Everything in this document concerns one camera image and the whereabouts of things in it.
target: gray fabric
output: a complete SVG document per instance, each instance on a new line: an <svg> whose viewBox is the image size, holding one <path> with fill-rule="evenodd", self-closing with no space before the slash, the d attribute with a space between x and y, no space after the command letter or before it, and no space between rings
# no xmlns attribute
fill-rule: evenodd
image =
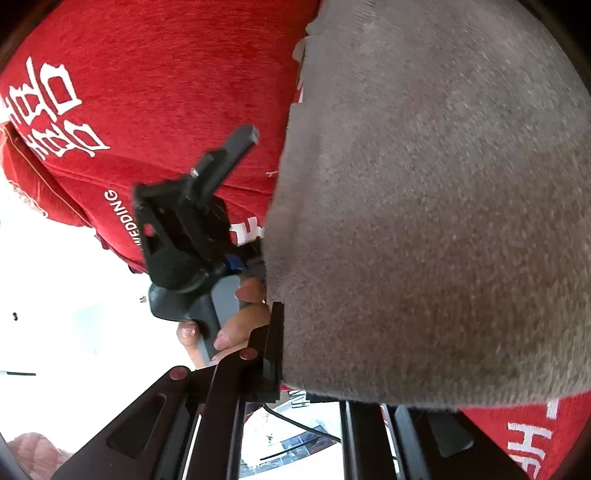
<svg viewBox="0 0 591 480"><path fill-rule="evenodd" d="M554 39L513 0L324 0L309 33L264 242L285 381L591 388L591 99Z"/></svg>

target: hand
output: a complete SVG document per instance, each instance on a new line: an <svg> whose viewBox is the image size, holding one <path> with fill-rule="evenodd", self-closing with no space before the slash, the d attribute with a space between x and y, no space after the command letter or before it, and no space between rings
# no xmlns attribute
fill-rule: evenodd
<svg viewBox="0 0 591 480"><path fill-rule="evenodd" d="M251 305L241 309L219 331L213 346L220 352L213 357L210 365L216 364L226 355L246 347L251 331L269 324L271 312L267 304L263 303L266 295L265 287L256 278L243 280L241 287L236 290L236 298L247 301ZM180 323L177 328L177 337L187 350L195 368L207 367L197 350L197 338L199 338L197 324L195 322Z"/></svg>

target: white chinese character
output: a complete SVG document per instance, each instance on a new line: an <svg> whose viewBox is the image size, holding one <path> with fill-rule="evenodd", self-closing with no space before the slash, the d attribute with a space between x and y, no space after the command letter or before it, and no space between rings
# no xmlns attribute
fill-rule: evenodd
<svg viewBox="0 0 591 480"><path fill-rule="evenodd" d="M80 142L80 144L82 146L84 146L84 148L89 150L88 154L91 157L95 156L95 153L93 152L93 150L108 150L111 148L103 143L103 141L95 134L94 130L91 129L90 125L88 125L88 124L75 125L68 120L64 120L64 129L71 136L73 136L76 140L78 140L78 142ZM78 137L78 135L76 135L74 132L86 133L89 137L92 138L92 140L95 141L96 145L88 145L84 140L82 140L80 137Z"/></svg>
<svg viewBox="0 0 591 480"><path fill-rule="evenodd" d="M0 95L0 100L2 101L2 106L4 107L4 111L7 113L8 118L10 118L12 120L12 123L13 124L22 123L21 119L18 117L17 113L14 111L14 107L12 106L12 103L10 102L8 97L6 97L6 99L3 99L2 96Z"/></svg>
<svg viewBox="0 0 591 480"><path fill-rule="evenodd" d="M49 155L49 152L39 145L31 135L26 135L23 138L23 141L31 150L33 150L33 152L37 154L38 157L41 158L41 160L45 160L46 156Z"/></svg>
<svg viewBox="0 0 591 480"><path fill-rule="evenodd" d="M540 435L550 440L552 438L552 431L543 429L542 427L534 427L532 425L525 425L521 423L508 423L507 428L515 432L523 432L523 443L508 442L507 450L516 450L517 452L527 452L537 455L544 460L546 454L541 448L532 446L534 435Z"/></svg>
<svg viewBox="0 0 591 480"><path fill-rule="evenodd" d="M62 83L64 84L64 87L66 88L66 91L68 92L68 95L70 96L70 99L68 101L57 101L56 96L53 93L53 90L49 86L49 80L52 78L61 79ZM49 98L53 102L53 105L56 106L58 115L63 115L68 110L72 110L75 106L82 105L82 100L80 100L76 96L76 92L74 91L74 86L72 85L70 74L66 70L66 67L64 67L63 65L60 65L58 68L55 68L51 65L48 65L47 63L44 63L41 67L41 70L39 71L39 79L45 87L45 90L49 95Z"/></svg>
<svg viewBox="0 0 591 480"><path fill-rule="evenodd" d="M246 225L244 223L233 223L230 225L230 231L236 234L236 243L238 245L251 242L258 237L262 238L264 236L265 229L258 226L256 217L249 217L248 226L250 227L249 231L246 230Z"/></svg>
<svg viewBox="0 0 591 480"><path fill-rule="evenodd" d="M14 103L14 105L16 105L18 111L21 113L22 119L25 121L27 125L31 125L33 120L35 120L36 117L41 115L43 111L47 112L51 120L55 122L57 120L56 114L53 113L53 111L47 106L45 99L43 98L43 94L41 93L39 84L37 83L37 79L35 78L35 71L33 70L33 60L31 59L31 57L28 58L26 65L31 85L29 86L26 83L23 83L22 87L20 88L14 88L13 86L11 86L9 88L9 95L12 99L12 102ZM27 96L29 95L35 96L37 98L37 102L39 102L34 110L31 109L31 104L27 100ZM25 113L22 110L20 104L17 102L17 99L21 100L21 102L25 106L25 109L27 110L27 113Z"/></svg>
<svg viewBox="0 0 591 480"><path fill-rule="evenodd" d="M548 404L546 405L546 418L547 419L551 419L551 420L556 420L556 417L558 416L558 402L560 400L556 399L556 400L552 400L549 401Z"/></svg>
<svg viewBox="0 0 591 480"><path fill-rule="evenodd" d="M90 150L87 150L80 145L76 145L72 140L70 140L67 135L61 131L61 129L56 124L51 124L52 130L45 130L45 132L38 132L34 128L31 130L33 136L42 143L42 145L48 149L51 153L57 155L58 157L62 158L64 153L68 150L72 150L74 148L79 148L83 152L88 153L91 157L94 157L95 154ZM65 143L65 146L61 146L56 143L53 139L59 139Z"/></svg>
<svg viewBox="0 0 591 480"><path fill-rule="evenodd" d="M509 455L509 456L511 458L513 458L514 461L521 464L521 468L523 469L523 471L525 473L528 473L527 468L530 465L533 465L534 466L534 480L535 480L535 477L537 477L538 473L540 473L540 467L541 467L538 460L536 460L535 458L522 457L519 455Z"/></svg>

